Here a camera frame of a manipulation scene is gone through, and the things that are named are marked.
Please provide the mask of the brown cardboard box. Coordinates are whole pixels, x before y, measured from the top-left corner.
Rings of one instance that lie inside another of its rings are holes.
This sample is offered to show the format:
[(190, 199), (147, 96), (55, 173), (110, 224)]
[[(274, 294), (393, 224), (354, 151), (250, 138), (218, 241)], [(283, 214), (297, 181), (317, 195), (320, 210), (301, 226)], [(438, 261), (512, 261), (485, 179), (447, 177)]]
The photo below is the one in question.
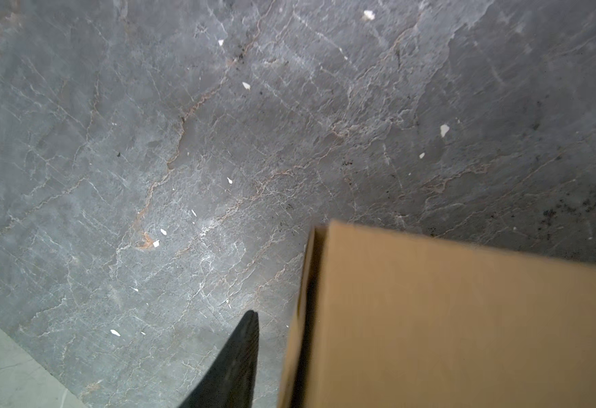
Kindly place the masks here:
[(334, 221), (281, 407), (596, 407), (596, 266)]

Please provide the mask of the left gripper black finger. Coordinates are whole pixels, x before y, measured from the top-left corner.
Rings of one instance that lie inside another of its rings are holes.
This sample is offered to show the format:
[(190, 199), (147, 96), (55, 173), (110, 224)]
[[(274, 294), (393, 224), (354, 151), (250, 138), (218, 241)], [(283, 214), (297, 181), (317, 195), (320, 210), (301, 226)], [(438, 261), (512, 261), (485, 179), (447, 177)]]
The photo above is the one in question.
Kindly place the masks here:
[(259, 333), (259, 316), (249, 310), (180, 408), (250, 408), (254, 399)]

